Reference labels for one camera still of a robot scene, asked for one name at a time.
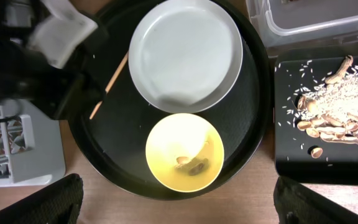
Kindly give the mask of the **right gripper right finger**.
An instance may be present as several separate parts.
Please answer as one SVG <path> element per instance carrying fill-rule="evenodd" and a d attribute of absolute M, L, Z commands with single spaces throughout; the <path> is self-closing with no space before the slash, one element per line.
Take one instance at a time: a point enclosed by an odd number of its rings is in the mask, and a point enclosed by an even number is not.
<path fill-rule="evenodd" d="M 280 224 L 358 223 L 358 214 L 288 177 L 278 177 L 273 202 Z"/>

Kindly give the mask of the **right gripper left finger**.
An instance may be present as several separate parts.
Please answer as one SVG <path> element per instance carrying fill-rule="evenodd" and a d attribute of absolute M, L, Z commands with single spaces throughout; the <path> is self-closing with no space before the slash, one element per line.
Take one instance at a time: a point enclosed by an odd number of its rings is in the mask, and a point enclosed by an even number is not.
<path fill-rule="evenodd" d="M 70 174 L 0 210 L 0 223 L 76 223 L 83 202 L 83 180 Z"/>

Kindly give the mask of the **wooden chopstick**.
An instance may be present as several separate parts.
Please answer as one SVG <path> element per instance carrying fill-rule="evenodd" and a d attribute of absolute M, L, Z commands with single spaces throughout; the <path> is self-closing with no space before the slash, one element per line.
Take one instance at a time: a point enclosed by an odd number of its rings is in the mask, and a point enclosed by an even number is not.
<path fill-rule="evenodd" d="M 119 66 L 117 67 L 116 71 L 114 72 L 113 76 L 111 77 L 110 81 L 108 82 L 107 86 L 105 87 L 105 93 L 108 94 L 112 88 L 112 86 L 114 85 L 115 81 L 117 80 L 118 76 L 120 75 L 120 73 L 122 72 L 125 64 L 128 61 L 128 55 L 129 53 L 127 52 L 125 54 L 125 56 L 123 57 L 123 59 L 121 60 Z M 96 106 L 94 107 L 93 111 L 91 112 L 89 119 L 93 119 L 94 116 L 96 115 L 96 113 L 98 112 L 100 106 L 102 105 L 102 101 L 98 102 L 96 104 Z"/>

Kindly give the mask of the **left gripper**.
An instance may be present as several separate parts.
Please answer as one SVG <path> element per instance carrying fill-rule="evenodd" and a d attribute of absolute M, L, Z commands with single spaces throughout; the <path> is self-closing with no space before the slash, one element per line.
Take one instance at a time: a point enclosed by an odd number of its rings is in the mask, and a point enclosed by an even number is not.
<path fill-rule="evenodd" d="M 11 37 L 28 44 L 36 27 L 11 27 Z M 11 99 L 29 100 L 50 119 L 70 119 L 105 96 L 79 67 L 55 68 L 38 51 L 11 43 Z"/>

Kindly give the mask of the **grey round plate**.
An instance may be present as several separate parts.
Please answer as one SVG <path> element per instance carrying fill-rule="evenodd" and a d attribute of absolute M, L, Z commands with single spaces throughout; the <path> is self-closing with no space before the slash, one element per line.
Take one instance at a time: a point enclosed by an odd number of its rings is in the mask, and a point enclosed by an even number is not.
<path fill-rule="evenodd" d="M 128 52 L 140 95 L 167 113 L 198 113 L 220 102 L 243 62 L 239 29 L 210 0 L 169 0 L 139 22 Z"/>

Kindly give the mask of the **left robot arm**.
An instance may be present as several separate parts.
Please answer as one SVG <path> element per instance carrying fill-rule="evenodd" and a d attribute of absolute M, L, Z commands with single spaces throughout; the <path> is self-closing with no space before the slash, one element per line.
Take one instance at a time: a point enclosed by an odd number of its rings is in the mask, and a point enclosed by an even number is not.
<path fill-rule="evenodd" d="M 7 122 L 23 113 L 21 100 L 30 101 L 53 120 L 69 120 L 106 95 L 91 75 L 79 67 L 66 68 L 76 48 L 90 52 L 97 44 L 99 25 L 70 1 L 23 1 L 26 12 L 15 11 L 14 1 L 0 1 L 0 106 L 15 101 Z"/>

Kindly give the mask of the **yellow bowl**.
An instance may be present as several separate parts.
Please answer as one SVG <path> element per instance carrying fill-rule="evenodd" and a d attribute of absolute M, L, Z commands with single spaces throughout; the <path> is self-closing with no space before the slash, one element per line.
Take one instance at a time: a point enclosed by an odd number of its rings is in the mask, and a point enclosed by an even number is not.
<path fill-rule="evenodd" d="M 224 145 L 217 129 L 195 114 L 171 114 L 150 131 L 145 156 L 153 176 L 176 192 L 209 187 L 224 164 Z"/>

